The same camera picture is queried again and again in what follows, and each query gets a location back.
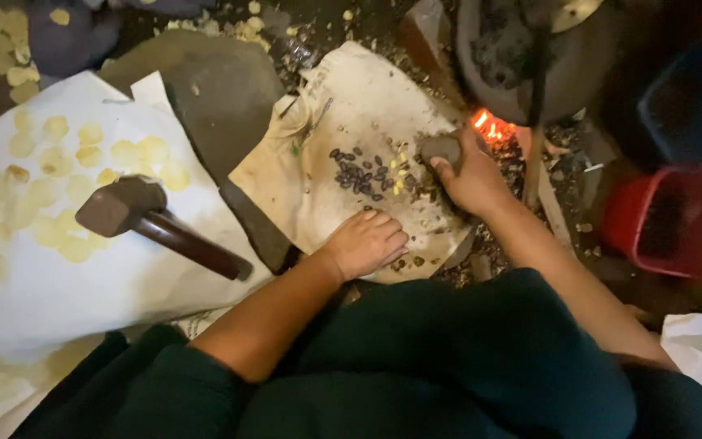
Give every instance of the dark cloth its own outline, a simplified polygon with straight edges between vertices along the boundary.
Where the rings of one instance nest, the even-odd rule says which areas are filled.
[[[13,436],[702,437],[700,384],[623,369],[530,269],[382,286],[308,332],[261,386],[168,326],[111,336]]]

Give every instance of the blue container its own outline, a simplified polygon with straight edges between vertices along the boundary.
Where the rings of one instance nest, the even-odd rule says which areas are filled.
[[[649,85],[638,116],[669,163],[702,163],[702,41]]]

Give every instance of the fire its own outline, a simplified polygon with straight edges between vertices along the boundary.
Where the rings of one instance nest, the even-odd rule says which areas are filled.
[[[476,120],[473,126],[487,139],[490,148],[501,148],[514,134],[516,125],[509,124],[502,119],[494,117],[485,109],[481,109],[473,116]]]

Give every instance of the red plastic container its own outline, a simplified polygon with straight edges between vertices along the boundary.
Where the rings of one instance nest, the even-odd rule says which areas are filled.
[[[642,269],[702,277],[702,171],[671,167],[620,187],[600,237]]]

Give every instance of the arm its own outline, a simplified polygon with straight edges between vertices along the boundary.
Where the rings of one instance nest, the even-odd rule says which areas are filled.
[[[454,175],[448,162],[433,158],[452,200],[479,216],[513,265],[531,267],[557,291],[573,317],[601,349],[678,370],[660,344],[605,285],[566,252],[541,221],[511,195],[494,160],[476,144],[476,133],[461,139],[463,165]]]
[[[347,219],[316,253],[249,295],[190,346],[250,383],[266,380],[340,285],[407,253],[408,235],[386,213]]]

